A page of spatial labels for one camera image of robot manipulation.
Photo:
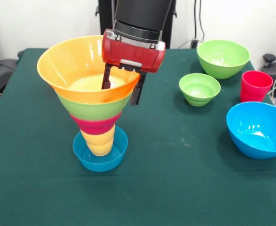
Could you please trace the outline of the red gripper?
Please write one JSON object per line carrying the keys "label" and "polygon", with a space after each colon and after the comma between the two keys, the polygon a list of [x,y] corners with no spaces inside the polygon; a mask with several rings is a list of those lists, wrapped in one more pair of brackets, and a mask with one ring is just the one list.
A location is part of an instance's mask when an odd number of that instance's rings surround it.
{"label": "red gripper", "polygon": [[166,53],[163,41],[147,43],[132,40],[106,29],[103,34],[102,58],[106,62],[103,73],[102,89],[110,88],[110,70],[114,66],[127,65],[140,68],[139,80],[133,89],[130,104],[139,104],[147,72],[155,73],[160,68]]}

